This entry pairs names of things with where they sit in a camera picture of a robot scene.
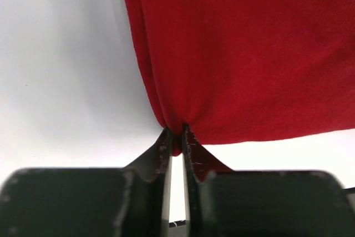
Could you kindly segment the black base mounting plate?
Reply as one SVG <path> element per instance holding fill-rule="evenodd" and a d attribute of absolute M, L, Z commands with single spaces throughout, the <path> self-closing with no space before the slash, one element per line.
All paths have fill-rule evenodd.
<path fill-rule="evenodd" d="M 186 220 L 169 222 L 168 237 L 187 237 Z"/>

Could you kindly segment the red t shirt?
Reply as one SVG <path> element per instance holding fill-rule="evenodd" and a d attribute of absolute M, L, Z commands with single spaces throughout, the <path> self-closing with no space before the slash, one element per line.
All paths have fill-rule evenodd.
<path fill-rule="evenodd" d="M 201 144 L 354 128 L 354 0 L 125 0 L 153 112 Z"/>

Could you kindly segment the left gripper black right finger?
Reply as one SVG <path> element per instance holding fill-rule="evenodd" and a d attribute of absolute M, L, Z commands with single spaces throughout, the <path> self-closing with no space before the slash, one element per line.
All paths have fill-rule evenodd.
<path fill-rule="evenodd" d="M 188 236 L 353 236 L 354 209 L 329 173 L 235 171 L 184 126 Z"/>

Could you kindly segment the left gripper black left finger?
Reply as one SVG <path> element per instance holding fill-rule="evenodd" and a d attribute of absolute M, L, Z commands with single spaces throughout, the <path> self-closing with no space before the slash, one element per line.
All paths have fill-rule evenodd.
<path fill-rule="evenodd" d="M 173 134 L 123 168 L 22 168 L 1 188 L 2 236 L 167 236 Z"/>

